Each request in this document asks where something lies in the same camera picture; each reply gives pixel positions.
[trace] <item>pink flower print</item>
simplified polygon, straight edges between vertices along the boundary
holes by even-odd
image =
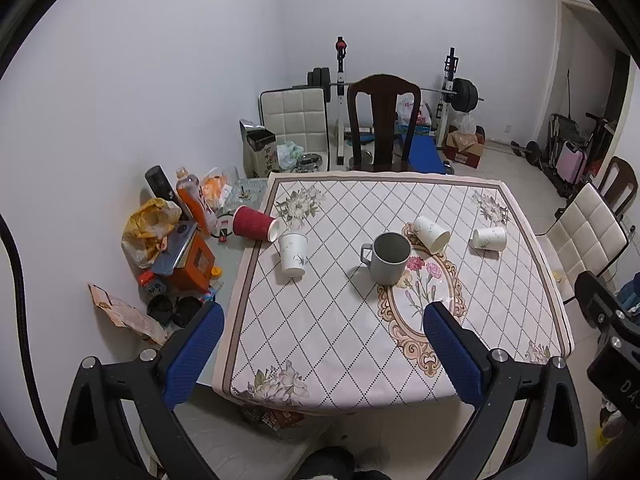
[[[406,268],[409,270],[420,270],[424,267],[424,260],[420,256],[411,256],[406,263]]]
[[[429,274],[433,276],[436,280],[439,280],[442,277],[442,270],[440,269],[438,264],[434,262],[429,262],[427,264],[427,270],[429,271]]]

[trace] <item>pink suitcase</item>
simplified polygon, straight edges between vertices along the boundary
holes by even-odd
[[[562,180],[575,184],[582,176],[586,163],[586,153],[572,143],[565,142],[556,162],[556,171]]]

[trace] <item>red paper cup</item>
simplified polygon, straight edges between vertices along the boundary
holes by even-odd
[[[280,234],[281,222],[265,213],[241,205],[234,213],[232,228],[236,236],[273,242]]]

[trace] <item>white paper cup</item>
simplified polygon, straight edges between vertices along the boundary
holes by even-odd
[[[474,229],[471,235],[474,249],[503,251],[507,247],[507,229],[504,227],[485,227]]]
[[[439,226],[425,216],[418,216],[414,222],[414,234],[420,238],[431,254],[439,253],[449,243],[451,231]]]
[[[300,233],[287,233],[278,238],[278,243],[282,272],[292,278],[303,276],[306,263],[306,236]]]

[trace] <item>screw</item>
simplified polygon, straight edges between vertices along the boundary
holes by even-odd
[[[140,352],[140,360],[145,362],[153,361],[157,355],[158,352],[153,348],[146,348],[142,352]]]
[[[95,357],[85,357],[82,359],[82,368],[88,370],[89,368],[93,368],[95,366]]]
[[[566,366],[566,361],[559,356],[555,356],[551,358],[551,364],[559,370],[562,370],[562,368]]]
[[[491,357],[499,363],[503,363],[509,358],[509,354],[507,354],[507,352],[505,352],[501,348],[496,348],[495,350],[492,350]]]

